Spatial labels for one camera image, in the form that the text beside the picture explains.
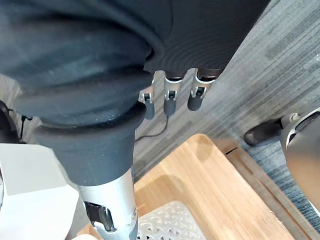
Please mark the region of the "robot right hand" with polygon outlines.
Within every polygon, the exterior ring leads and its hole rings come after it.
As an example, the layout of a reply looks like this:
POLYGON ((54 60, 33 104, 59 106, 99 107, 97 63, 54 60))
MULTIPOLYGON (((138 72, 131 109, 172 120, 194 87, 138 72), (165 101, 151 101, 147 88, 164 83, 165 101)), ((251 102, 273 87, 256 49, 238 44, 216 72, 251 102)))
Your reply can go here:
POLYGON ((135 131, 154 73, 218 78, 266 0, 3 0, 0 72, 16 80, 20 114, 38 117, 106 240, 134 240, 135 131))

